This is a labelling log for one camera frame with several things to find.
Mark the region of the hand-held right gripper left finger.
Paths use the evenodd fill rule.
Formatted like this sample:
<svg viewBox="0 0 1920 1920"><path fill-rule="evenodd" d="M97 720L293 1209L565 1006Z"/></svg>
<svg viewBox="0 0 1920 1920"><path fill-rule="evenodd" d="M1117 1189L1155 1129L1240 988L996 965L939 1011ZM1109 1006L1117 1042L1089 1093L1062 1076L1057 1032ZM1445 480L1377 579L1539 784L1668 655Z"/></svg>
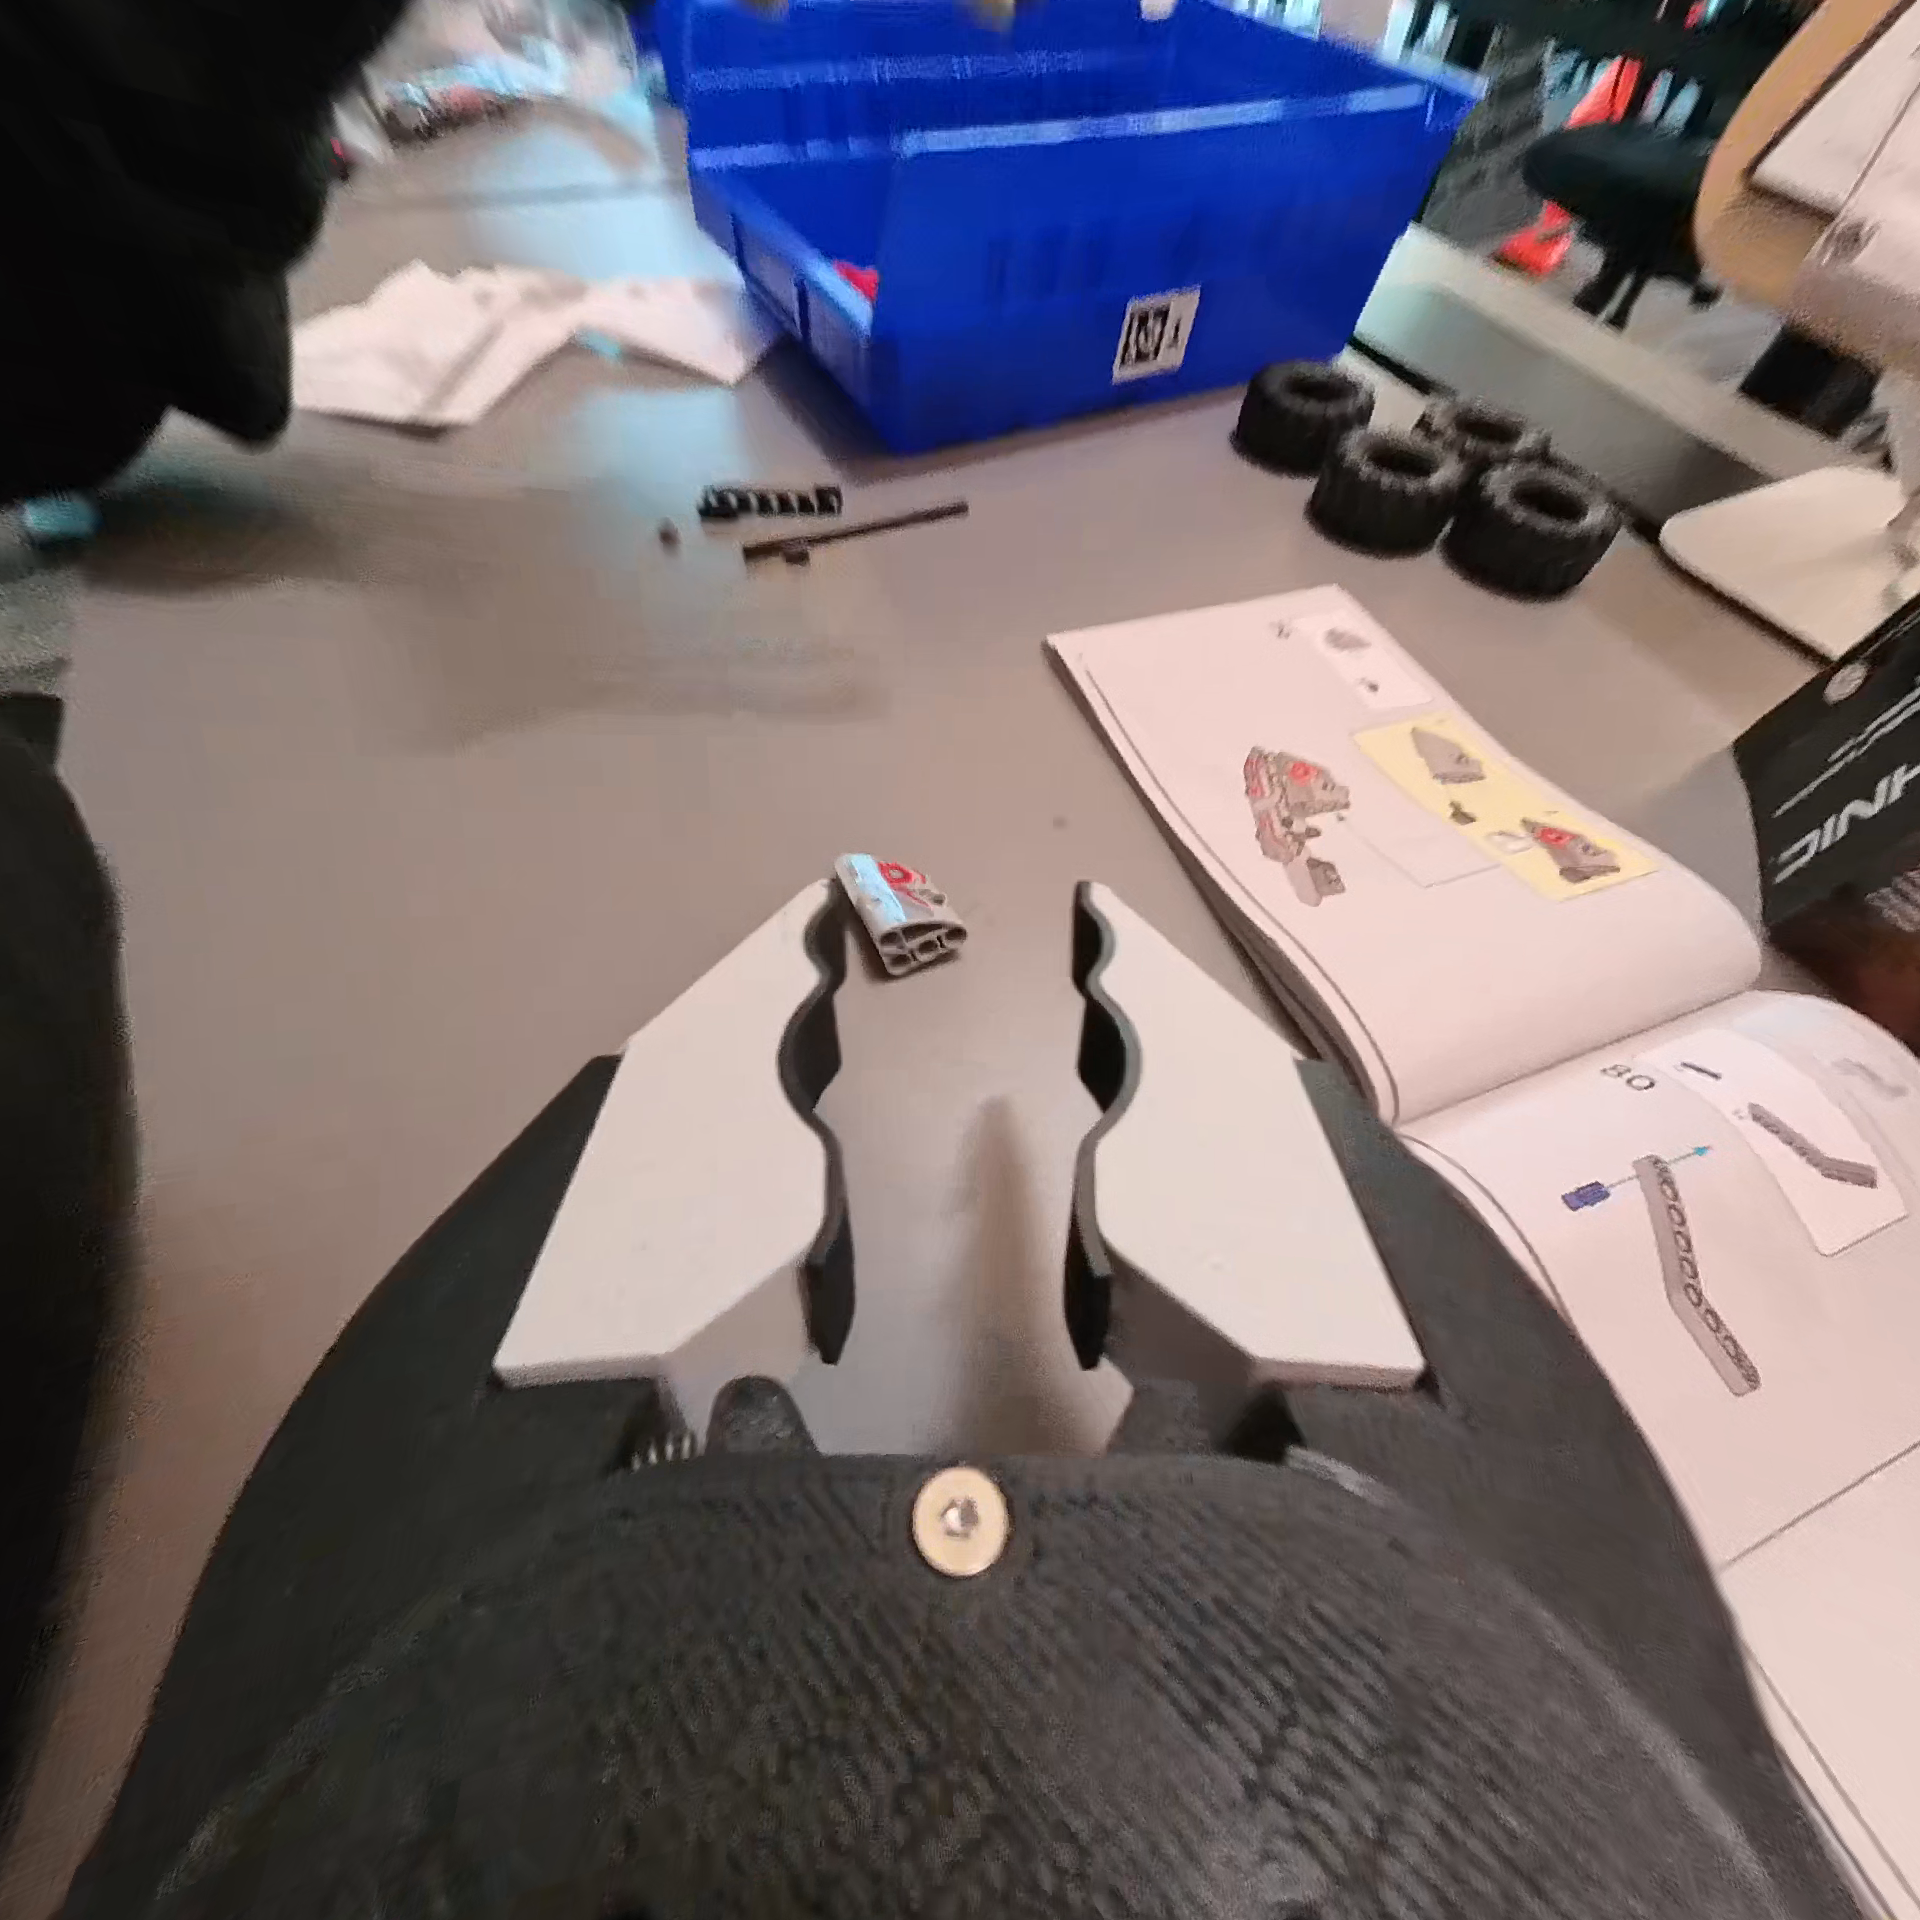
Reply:
<svg viewBox="0 0 1920 1920"><path fill-rule="evenodd" d="M861 1258L817 1110L841 985L846 916L814 878L621 1042L497 1337L502 1390L648 1378L709 1417L736 1378L841 1367Z"/></svg>

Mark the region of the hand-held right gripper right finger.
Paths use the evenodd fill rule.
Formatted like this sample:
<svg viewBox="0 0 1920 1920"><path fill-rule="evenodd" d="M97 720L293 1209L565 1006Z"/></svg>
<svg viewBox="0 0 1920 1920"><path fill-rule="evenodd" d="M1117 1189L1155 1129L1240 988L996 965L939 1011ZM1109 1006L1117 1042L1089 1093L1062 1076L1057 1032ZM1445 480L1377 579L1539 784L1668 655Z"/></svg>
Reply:
<svg viewBox="0 0 1920 1920"><path fill-rule="evenodd" d="M1425 1345L1309 1059L1115 887L1072 887L1078 1083L1070 1345L1235 1417L1259 1390L1410 1390Z"/></svg>

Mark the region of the grey toy panel red print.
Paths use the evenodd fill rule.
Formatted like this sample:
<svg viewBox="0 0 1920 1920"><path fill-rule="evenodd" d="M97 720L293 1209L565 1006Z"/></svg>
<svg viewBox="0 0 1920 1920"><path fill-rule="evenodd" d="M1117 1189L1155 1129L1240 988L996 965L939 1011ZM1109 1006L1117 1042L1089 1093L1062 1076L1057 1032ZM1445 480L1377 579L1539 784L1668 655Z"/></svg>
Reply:
<svg viewBox="0 0 1920 1920"><path fill-rule="evenodd" d="M927 867L841 852L836 887L852 902L880 974L923 974L971 943L971 926Z"/></svg>

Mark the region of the grey desk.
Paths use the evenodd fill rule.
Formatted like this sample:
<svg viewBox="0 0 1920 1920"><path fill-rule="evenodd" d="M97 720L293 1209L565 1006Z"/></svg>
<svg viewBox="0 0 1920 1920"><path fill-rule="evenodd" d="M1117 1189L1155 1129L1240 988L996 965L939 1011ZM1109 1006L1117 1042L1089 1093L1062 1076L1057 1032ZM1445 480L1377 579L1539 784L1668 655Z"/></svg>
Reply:
<svg viewBox="0 0 1920 1920"><path fill-rule="evenodd" d="M1229 578L1117 462L880 589L723 589L627 475L293 447L107 502L68 789L123 916L123 1286L193 1406L357 1312L210 1538L55 1914L1860 1914L1705 1546L1492 1227L1309 1059L1425 1345L1070 1345L1072 887L1172 878L1035 625ZM971 943L880 974L841 852ZM841 1367L502 1390L621 1042L830 878Z"/></svg>

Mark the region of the white paper sheets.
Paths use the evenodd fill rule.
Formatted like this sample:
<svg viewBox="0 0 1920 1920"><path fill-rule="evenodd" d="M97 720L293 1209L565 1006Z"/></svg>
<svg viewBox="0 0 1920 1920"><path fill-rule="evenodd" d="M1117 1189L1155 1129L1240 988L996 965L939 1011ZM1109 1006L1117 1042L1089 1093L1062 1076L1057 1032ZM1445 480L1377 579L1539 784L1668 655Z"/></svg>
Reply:
<svg viewBox="0 0 1920 1920"><path fill-rule="evenodd" d="M525 263L386 278L293 330L293 411L471 427L565 342L608 342L736 388L776 323L736 278L565 278Z"/></svg>

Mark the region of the open instruction booklet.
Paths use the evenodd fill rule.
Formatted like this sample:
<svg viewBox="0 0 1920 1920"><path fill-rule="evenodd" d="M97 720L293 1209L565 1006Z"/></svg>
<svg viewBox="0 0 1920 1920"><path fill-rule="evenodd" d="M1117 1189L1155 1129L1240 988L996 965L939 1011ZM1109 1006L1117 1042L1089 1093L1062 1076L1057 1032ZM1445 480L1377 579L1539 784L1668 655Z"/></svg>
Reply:
<svg viewBox="0 0 1920 1920"><path fill-rule="evenodd" d="M1341 589L1047 642L1227 926L1565 1312L1734 1597L1868 1914L1912 1914L1912 1055Z"/></svg>

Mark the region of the clear plastic bag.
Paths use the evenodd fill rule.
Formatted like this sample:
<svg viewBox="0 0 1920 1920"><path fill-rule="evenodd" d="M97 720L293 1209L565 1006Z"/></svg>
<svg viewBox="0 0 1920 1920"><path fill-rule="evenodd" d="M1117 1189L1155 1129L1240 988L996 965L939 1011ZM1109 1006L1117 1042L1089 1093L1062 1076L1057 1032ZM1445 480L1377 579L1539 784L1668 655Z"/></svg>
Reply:
<svg viewBox="0 0 1920 1920"><path fill-rule="evenodd" d="M334 151L386 165L521 109L596 114L638 81L634 17L608 0L412 0L334 104Z"/></svg>

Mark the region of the person's dark clothing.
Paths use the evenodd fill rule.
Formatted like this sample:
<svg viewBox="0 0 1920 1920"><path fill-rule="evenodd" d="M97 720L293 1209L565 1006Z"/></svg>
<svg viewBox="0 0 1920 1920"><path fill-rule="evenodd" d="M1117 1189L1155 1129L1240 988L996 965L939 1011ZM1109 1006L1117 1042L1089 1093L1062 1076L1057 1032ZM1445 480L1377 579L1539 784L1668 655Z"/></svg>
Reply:
<svg viewBox="0 0 1920 1920"><path fill-rule="evenodd" d="M0 1799L34 1770L89 1510L138 1209L123 916L55 771L63 708L0 720Z"/></svg>

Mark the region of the black toy axle rod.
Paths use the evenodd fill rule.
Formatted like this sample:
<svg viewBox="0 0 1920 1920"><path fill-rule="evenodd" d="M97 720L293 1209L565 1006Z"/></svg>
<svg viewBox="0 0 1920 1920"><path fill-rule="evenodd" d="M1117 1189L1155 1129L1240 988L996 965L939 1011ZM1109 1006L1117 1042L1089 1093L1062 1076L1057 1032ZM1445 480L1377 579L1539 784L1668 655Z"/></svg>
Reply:
<svg viewBox="0 0 1920 1920"><path fill-rule="evenodd" d="M846 540L875 540L891 532L923 532L923 524L945 524L945 519L963 519L971 502L950 496L950 502L927 502L927 510L906 510L906 515L869 515L869 519L830 519L826 532L810 535L761 535L740 546L740 566L782 566L782 540L810 540L814 553L826 546L846 546Z"/></svg>

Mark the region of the black printed cardboard box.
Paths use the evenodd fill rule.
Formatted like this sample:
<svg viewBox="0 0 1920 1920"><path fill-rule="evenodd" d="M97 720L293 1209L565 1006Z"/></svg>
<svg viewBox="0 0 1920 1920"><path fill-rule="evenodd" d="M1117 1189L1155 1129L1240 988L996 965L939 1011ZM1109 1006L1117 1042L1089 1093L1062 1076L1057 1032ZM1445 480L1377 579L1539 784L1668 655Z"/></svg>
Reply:
<svg viewBox="0 0 1920 1920"><path fill-rule="evenodd" d="M1901 599L1734 742L1754 833L1760 926L1864 902L1912 933L1920 867L1920 602Z"/></svg>

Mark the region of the blue plastic bin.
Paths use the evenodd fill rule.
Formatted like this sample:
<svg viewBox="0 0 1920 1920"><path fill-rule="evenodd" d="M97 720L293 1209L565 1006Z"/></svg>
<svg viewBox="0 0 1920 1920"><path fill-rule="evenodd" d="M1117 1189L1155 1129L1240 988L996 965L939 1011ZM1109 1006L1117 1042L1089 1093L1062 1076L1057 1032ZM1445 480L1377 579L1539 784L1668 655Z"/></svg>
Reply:
<svg viewBox="0 0 1920 1920"><path fill-rule="evenodd" d="M1480 82L1235 8L663 8L689 203L897 458L1331 359Z"/></svg>

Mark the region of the black office chair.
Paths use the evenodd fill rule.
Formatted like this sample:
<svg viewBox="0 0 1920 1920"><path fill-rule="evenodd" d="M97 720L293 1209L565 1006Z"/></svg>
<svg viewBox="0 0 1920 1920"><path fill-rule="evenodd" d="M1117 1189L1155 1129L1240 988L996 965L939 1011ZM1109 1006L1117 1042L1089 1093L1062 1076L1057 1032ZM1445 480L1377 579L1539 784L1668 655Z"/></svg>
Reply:
<svg viewBox="0 0 1920 1920"><path fill-rule="evenodd" d="M1577 311L1628 330L1650 282L1686 285L1705 311L1725 300L1692 253L1692 203L1712 165L1712 138L1668 138L1655 126L1565 126L1533 141L1518 174L1537 195L1556 203L1597 249Z"/></svg>

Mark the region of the tan curved panel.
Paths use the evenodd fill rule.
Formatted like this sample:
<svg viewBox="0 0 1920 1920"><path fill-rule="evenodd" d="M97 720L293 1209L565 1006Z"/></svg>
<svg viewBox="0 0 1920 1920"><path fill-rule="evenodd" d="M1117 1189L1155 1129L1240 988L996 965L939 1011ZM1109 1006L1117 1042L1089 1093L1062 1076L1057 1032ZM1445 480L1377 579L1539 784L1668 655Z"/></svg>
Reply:
<svg viewBox="0 0 1920 1920"><path fill-rule="evenodd" d="M1726 291L1920 368L1920 8L1816 8L1725 131L1692 249Z"/></svg>

